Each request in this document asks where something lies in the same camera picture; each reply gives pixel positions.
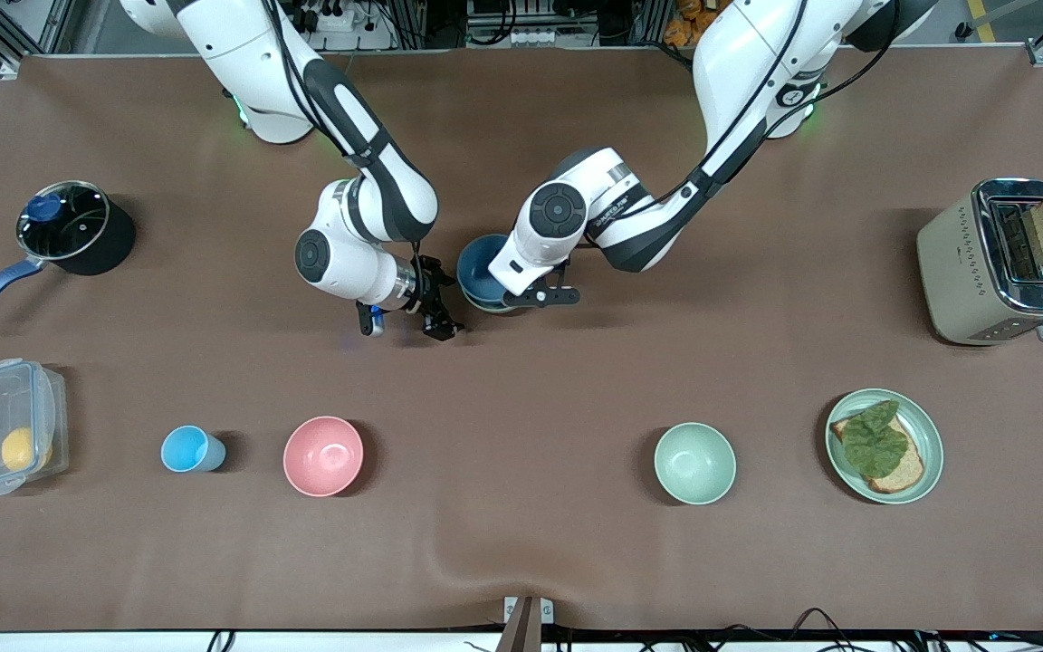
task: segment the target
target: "sandwich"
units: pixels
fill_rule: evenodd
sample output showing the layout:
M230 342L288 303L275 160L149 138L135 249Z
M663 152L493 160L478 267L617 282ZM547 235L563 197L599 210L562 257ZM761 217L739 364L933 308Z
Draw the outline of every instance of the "sandwich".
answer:
M923 458L898 409L899 402L886 401L831 425L848 463L873 491L899 492L923 478Z

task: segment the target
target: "green plate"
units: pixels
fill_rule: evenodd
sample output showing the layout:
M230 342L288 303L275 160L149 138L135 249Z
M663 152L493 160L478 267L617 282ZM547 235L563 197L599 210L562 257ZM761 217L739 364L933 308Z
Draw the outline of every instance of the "green plate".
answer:
M907 487L906 490L878 492L872 490L872 487L869 487L868 483L865 482L864 477L856 469L853 469L851 463L848 463L848 458L844 455L844 444L840 441L840 437L831 432L831 425L841 418L848 418L864 412L865 409L872 408L877 403L893 400L899 401L899 412L897 412L899 421L916 440L916 449L920 451L920 458L923 459L923 478L920 478L920 482ZM831 414L827 417L826 430L827 457L831 458L831 464L835 467L836 474L840 474L840 478L857 494L868 500L874 500L876 503L905 505L912 501L920 500L924 496L928 496L931 487L937 486L940 480L940 470L944 469L944 445L940 443L940 432L937 430L937 425L932 424L928 413L916 405L916 402L905 395L890 391L890 389L858 389L858 391L841 397L840 403L835 404L835 408L831 409Z

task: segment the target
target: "toaster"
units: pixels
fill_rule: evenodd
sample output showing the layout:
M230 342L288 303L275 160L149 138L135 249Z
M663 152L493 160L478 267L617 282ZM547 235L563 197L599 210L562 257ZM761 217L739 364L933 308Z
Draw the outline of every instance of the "toaster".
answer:
M946 340L990 346L1038 332L1043 341L1043 257L1022 216L1043 182L990 178L916 237L932 325Z

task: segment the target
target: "clear plastic container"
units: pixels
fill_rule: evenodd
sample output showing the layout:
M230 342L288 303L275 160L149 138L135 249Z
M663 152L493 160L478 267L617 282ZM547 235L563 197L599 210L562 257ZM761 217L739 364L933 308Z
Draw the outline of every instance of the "clear plastic container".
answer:
M63 376L37 362L0 360L0 496L66 467Z

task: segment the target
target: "blue bowl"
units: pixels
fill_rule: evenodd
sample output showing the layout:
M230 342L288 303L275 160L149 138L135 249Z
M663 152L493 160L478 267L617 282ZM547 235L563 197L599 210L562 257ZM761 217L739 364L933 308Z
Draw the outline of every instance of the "blue bowl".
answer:
M506 308L502 303L505 286L489 273L489 263L508 239L501 234L481 236L466 244L456 260L456 281L464 296L477 308L490 311Z

